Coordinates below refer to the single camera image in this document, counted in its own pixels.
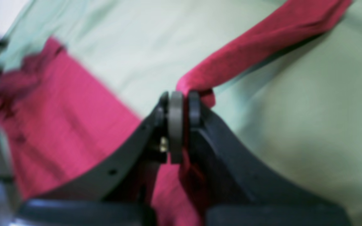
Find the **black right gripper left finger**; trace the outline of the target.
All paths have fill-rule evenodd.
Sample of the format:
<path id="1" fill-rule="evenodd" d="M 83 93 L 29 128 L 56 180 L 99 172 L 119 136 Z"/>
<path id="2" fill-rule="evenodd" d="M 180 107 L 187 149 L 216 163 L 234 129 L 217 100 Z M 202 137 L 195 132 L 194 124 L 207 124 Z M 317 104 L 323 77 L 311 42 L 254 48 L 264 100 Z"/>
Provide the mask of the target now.
<path id="1" fill-rule="evenodd" d="M 168 92 L 120 148 L 83 175 L 24 202 L 19 226 L 155 226 L 150 202 L 167 135 Z"/>

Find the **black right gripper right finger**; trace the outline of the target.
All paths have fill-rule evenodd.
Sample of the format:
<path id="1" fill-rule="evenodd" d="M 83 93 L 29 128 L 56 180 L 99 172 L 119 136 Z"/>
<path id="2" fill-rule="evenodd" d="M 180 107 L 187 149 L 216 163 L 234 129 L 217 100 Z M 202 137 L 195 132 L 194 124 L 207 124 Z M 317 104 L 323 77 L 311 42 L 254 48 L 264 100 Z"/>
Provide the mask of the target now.
<path id="1" fill-rule="evenodd" d="M 209 193 L 207 226 L 350 226 L 345 210 L 272 170 L 197 92 L 188 104 L 188 154 Z"/>

